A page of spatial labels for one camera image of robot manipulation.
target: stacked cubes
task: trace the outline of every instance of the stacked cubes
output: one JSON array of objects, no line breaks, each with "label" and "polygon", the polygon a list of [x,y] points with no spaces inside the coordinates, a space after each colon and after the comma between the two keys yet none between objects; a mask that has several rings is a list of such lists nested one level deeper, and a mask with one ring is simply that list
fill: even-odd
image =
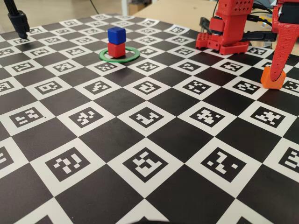
[{"label": "stacked cubes", "polygon": [[126,54],[126,30],[120,27],[113,27],[108,30],[108,54],[118,58]]}]

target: black tripod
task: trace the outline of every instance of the black tripod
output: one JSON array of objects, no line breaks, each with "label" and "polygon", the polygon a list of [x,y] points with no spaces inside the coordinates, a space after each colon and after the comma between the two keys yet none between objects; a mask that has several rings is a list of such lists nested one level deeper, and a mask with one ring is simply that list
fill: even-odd
[{"label": "black tripod", "polygon": [[13,24],[15,31],[20,38],[26,39],[26,32],[30,31],[27,16],[21,10],[17,9],[14,0],[4,0],[4,3],[8,9],[8,17]]}]

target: wooden table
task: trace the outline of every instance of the wooden table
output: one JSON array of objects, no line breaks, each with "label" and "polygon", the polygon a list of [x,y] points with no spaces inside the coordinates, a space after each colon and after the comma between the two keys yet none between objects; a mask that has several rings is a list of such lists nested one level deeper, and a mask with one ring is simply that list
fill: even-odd
[{"label": "wooden table", "polygon": [[[152,18],[164,22],[178,24],[200,31],[199,20],[201,17],[210,19],[216,2],[206,0],[159,0],[135,16]],[[265,29],[259,23],[247,21],[246,31],[269,30]],[[254,46],[263,46],[263,42],[251,42]],[[299,56],[299,43],[293,48],[292,54]]]}]

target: blue cube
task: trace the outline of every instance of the blue cube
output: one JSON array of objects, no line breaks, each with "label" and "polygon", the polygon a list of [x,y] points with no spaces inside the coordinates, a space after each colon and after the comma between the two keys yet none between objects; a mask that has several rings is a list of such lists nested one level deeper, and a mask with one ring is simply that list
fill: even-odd
[{"label": "blue cube", "polygon": [[113,27],[108,30],[108,40],[113,44],[126,42],[126,30],[120,27]]}]

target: black cable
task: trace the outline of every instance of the black cable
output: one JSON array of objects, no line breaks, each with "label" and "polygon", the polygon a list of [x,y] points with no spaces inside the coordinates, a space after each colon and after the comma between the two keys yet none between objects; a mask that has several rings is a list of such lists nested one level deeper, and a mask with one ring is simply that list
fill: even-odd
[{"label": "black cable", "polygon": [[216,11],[216,8],[217,8],[217,5],[218,5],[218,2],[219,2],[219,0],[217,0],[217,3],[216,3],[216,5],[215,5],[215,8],[214,8],[214,11],[213,11],[213,16],[212,16],[212,17],[214,17],[214,15],[215,15],[215,11]]},{"label": "black cable", "polygon": [[96,8],[96,7],[94,6],[94,4],[93,4],[93,0],[90,0],[90,3],[92,4],[92,6],[93,6],[94,10],[96,11],[96,13],[99,14],[97,8]]}]

